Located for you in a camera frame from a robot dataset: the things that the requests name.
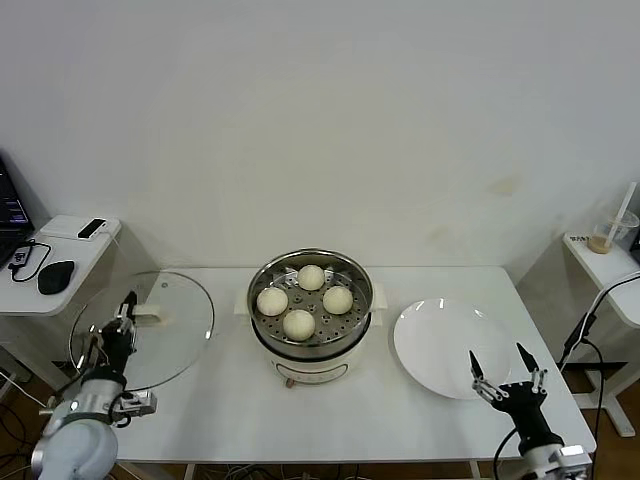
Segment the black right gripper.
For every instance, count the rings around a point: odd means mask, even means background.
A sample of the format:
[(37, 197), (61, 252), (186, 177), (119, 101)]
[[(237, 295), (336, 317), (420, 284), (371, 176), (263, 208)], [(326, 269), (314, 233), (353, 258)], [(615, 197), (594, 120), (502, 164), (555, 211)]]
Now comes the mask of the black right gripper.
[(472, 350), (469, 351), (472, 389), (478, 396), (500, 412), (506, 413), (513, 421), (520, 438), (518, 451), (530, 450), (546, 445), (564, 445), (563, 439), (549, 427), (541, 411), (547, 398), (545, 380), (546, 368), (541, 368), (535, 357), (519, 342), (516, 343), (520, 358), (530, 374), (530, 381), (494, 385), (485, 378), (484, 372)]

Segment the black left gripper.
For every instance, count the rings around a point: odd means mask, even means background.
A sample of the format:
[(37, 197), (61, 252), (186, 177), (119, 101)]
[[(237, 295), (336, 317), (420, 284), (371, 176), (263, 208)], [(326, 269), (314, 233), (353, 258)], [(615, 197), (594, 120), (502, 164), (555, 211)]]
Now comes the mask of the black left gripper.
[(116, 310), (116, 324), (100, 330), (95, 324), (74, 334), (74, 366), (79, 373), (101, 366), (123, 374), (134, 353), (134, 308), (137, 294), (130, 291)]

